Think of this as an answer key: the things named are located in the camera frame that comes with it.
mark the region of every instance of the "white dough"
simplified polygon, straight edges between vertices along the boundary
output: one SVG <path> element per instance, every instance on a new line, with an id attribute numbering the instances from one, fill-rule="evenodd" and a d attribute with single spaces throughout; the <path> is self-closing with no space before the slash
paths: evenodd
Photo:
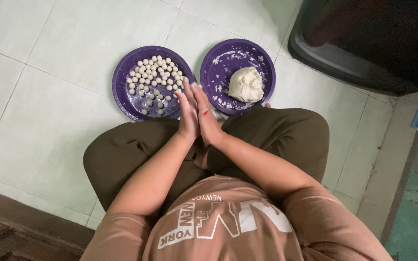
<path id="1" fill-rule="evenodd" d="M 230 78 L 229 96 L 245 103 L 255 103 L 263 95 L 262 77 L 255 67 L 241 68 Z"/>

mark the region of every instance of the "leg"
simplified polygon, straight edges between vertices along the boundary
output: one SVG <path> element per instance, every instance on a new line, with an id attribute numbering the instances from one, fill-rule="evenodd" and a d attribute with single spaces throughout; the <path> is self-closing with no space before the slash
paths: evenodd
<path id="1" fill-rule="evenodd" d="M 125 123 L 101 134 L 85 151 L 83 165 L 99 202 L 107 211 L 131 175 L 151 158 L 177 132 L 178 120 Z M 194 145 L 177 173 L 163 210 L 206 172 L 193 163 Z"/>
<path id="2" fill-rule="evenodd" d="M 255 107 L 245 115 L 228 118 L 222 129 L 287 160 L 317 181 L 322 181 L 327 164 L 329 130 L 325 119 L 316 112 Z M 207 161 L 211 173 L 255 184 L 214 147 L 209 148 Z"/>

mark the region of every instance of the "person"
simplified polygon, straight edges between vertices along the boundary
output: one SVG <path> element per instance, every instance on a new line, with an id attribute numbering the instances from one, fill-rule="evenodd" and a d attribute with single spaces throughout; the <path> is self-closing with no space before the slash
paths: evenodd
<path id="1" fill-rule="evenodd" d="M 107 212 L 81 260 L 392 260 L 320 184 L 322 116 L 259 106 L 221 126 L 183 82 L 180 121 L 125 123 L 85 151 Z"/>

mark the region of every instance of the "purple plate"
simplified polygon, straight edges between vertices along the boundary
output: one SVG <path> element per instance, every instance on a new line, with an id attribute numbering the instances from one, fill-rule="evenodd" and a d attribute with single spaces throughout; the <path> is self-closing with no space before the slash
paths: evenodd
<path id="1" fill-rule="evenodd" d="M 232 75 L 239 69 L 254 66 L 262 77 L 264 96 L 256 103 L 244 103 L 228 95 Z M 204 57 L 200 82 L 209 102 L 229 114 L 243 114 L 258 104 L 264 106 L 275 88 L 275 68 L 270 56 L 259 45 L 245 39 L 230 39 L 214 46 Z"/>
<path id="2" fill-rule="evenodd" d="M 157 114 L 157 103 L 161 101 L 164 104 L 164 117 L 169 117 L 173 119 L 177 119 L 180 117 L 180 104 L 177 102 L 177 98 L 173 97 L 174 90 L 167 91 L 165 86 L 158 84 L 156 87 L 149 85 L 149 92 L 145 92 L 144 97 L 140 97 L 138 95 L 138 85 L 139 82 L 136 83 L 135 95 L 131 95 L 128 93 L 130 87 L 129 84 L 126 82 L 127 78 L 130 78 L 130 72 L 137 67 L 136 63 L 138 61 L 143 61 L 144 59 L 150 60 L 152 56 L 162 56 L 163 59 L 169 57 L 172 62 L 178 67 L 179 70 L 183 72 L 183 75 L 188 77 L 190 82 L 194 82 L 194 76 L 189 68 L 188 64 L 183 60 L 183 58 L 175 53 L 172 50 L 169 50 L 165 47 L 161 46 L 144 46 L 138 49 L 135 49 L 125 55 L 122 60 L 120 60 L 119 64 L 117 65 L 114 75 L 112 77 L 112 93 L 114 95 L 114 100 L 116 101 L 117 105 L 119 106 L 120 110 L 127 115 L 130 119 L 140 122 L 146 121 L 151 118 L 155 117 L 162 117 Z M 154 93 L 154 90 L 159 90 L 164 97 L 171 96 L 172 99 L 170 101 L 166 101 L 165 99 L 159 100 L 157 97 L 153 100 L 153 106 L 148 107 L 144 103 L 149 100 L 149 95 Z M 141 113 L 142 109 L 148 110 L 148 115 L 143 115 Z"/>

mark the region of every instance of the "hand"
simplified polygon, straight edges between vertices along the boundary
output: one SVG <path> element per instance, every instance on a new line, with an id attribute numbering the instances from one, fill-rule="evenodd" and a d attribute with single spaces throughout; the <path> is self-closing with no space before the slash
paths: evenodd
<path id="1" fill-rule="evenodd" d="M 198 119 L 201 128 L 202 139 L 205 144 L 211 144 L 217 147 L 226 135 L 222 131 L 220 124 L 217 122 L 216 117 L 212 114 L 210 109 L 210 103 L 207 95 L 202 91 L 202 88 L 196 83 L 191 84 L 194 97 L 196 97 L 198 106 Z"/>
<path id="2" fill-rule="evenodd" d="M 183 87 L 183 93 L 175 92 L 182 108 L 178 133 L 193 143 L 201 134 L 198 123 L 198 105 L 186 77 L 183 78 Z"/>

